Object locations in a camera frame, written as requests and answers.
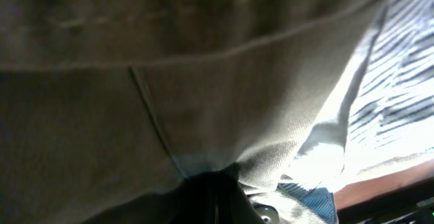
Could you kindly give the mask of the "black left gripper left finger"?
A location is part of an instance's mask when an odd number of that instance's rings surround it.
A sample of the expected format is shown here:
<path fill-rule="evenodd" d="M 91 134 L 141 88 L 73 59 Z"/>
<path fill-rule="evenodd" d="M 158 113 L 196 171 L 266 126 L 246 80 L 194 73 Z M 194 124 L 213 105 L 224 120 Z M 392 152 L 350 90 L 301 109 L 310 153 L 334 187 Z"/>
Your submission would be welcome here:
<path fill-rule="evenodd" d="M 215 176 L 205 173 L 186 180 L 179 195 L 179 210 L 170 224 L 215 224 Z"/>

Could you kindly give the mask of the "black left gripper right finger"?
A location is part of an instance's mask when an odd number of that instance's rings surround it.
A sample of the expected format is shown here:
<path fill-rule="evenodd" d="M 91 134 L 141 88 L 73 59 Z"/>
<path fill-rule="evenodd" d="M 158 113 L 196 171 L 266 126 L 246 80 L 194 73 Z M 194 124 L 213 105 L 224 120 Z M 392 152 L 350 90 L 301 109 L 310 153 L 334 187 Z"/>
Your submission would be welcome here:
<path fill-rule="evenodd" d="M 264 224 L 237 180 L 223 172 L 217 177 L 215 223 Z"/>

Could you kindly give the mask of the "light khaki green shorts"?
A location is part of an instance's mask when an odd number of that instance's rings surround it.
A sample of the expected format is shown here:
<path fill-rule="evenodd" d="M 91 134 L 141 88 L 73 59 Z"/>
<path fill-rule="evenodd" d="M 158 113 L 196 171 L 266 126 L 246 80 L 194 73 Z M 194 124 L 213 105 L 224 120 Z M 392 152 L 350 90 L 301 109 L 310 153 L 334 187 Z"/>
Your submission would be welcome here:
<path fill-rule="evenodd" d="M 432 157 L 433 0 L 1 0 L 2 223 L 170 223 L 218 172 L 335 223 Z"/>

